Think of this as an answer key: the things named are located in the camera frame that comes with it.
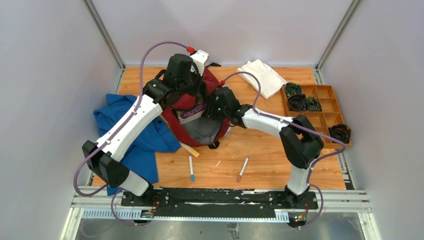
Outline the red backpack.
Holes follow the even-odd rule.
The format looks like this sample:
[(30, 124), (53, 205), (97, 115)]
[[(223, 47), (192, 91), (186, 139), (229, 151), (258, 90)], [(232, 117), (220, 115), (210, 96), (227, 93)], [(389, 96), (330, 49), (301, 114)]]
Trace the red backpack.
[[(206, 110), (210, 97), (220, 86), (219, 80), (215, 75), (205, 67), (202, 76), (204, 87), (200, 93), (192, 96), (185, 94), (179, 101), (172, 106), (167, 107), (162, 112), (162, 117), (167, 121), (168, 126), (175, 138), (190, 147), (207, 146), (210, 149), (217, 149), (220, 145), (219, 140), (224, 137), (230, 127), (230, 121), (227, 119), (210, 119), (206, 117)], [(181, 124), (176, 111), (189, 111), (199, 103), (206, 103), (206, 110), (202, 116), (196, 120)]]

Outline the purple green book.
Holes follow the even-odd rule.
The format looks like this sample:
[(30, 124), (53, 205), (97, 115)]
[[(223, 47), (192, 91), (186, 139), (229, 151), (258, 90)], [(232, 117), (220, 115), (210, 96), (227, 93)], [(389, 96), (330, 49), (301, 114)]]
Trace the purple green book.
[(183, 125), (200, 118), (206, 108), (207, 104), (205, 102), (201, 102), (191, 110), (176, 110), (176, 116), (179, 122)]

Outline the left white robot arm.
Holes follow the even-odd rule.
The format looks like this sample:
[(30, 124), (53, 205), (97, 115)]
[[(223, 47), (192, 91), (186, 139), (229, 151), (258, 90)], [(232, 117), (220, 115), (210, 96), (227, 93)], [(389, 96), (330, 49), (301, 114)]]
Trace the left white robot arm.
[(209, 54), (197, 50), (191, 55), (176, 53), (166, 69), (148, 81), (132, 107), (96, 142), (86, 141), (83, 154), (88, 168), (111, 188), (121, 188), (134, 194), (140, 206), (153, 201), (152, 185), (134, 173), (121, 161), (140, 133), (162, 112), (183, 95), (200, 92), (205, 63)]

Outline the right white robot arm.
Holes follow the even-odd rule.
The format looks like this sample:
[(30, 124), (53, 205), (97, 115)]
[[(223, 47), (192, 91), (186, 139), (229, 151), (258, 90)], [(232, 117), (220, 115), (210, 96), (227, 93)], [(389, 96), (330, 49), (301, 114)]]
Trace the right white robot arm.
[(312, 164), (321, 154), (324, 142), (307, 117), (284, 117), (259, 110), (254, 105), (241, 104), (227, 86), (218, 87), (209, 97), (206, 115), (228, 120), (234, 126), (253, 129), (280, 139), (285, 156), (291, 164), (285, 186), (285, 201), (298, 209), (306, 201), (310, 189)]

